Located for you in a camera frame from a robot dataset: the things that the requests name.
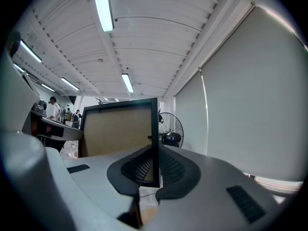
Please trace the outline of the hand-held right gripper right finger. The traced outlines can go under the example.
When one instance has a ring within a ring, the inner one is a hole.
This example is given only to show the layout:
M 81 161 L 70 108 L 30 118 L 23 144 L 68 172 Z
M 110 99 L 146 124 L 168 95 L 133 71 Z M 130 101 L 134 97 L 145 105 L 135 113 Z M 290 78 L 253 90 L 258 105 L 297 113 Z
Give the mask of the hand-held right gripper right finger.
M 263 231 L 281 214 L 272 194 L 223 160 L 165 146 L 185 173 L 157 191 L 146 231 Z

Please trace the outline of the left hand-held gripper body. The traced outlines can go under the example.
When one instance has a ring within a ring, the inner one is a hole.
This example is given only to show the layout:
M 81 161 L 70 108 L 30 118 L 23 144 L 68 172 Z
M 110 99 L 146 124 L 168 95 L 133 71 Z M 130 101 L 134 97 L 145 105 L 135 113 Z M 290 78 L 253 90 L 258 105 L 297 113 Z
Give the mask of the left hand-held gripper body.
M 0 130 L 21 131 L 39 96 L 14 66 L 8 52 L 0 56 Z

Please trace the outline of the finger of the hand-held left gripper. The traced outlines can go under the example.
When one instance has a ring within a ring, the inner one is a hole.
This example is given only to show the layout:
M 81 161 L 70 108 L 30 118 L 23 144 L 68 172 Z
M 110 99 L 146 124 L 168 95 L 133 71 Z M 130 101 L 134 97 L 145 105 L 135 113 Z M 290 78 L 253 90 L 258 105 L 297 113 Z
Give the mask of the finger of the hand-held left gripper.
M 61 151 L 66 141 L 78 141 L 83 132 L 30 111 L 23 125 L 23 133 L 39 139 L 45 147 Z
M 73 182 L 55 149 L 13 132 L 1 134 L 1 169 L 21 207 L 48 231 L 79 231 L 82 224 L 69 197 Z

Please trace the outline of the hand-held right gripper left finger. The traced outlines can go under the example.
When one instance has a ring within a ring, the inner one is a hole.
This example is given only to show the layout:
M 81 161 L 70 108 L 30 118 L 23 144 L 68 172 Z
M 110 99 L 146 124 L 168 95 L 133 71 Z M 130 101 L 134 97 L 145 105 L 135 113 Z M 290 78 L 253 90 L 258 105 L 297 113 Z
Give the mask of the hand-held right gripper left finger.
M 79 159 L 62 160 L 59 152 L 46 149 L 51 174 L 75 229 L 141 229 L 139 203 L 119 194 L 107 178 L 107 169 L 135 150 Z

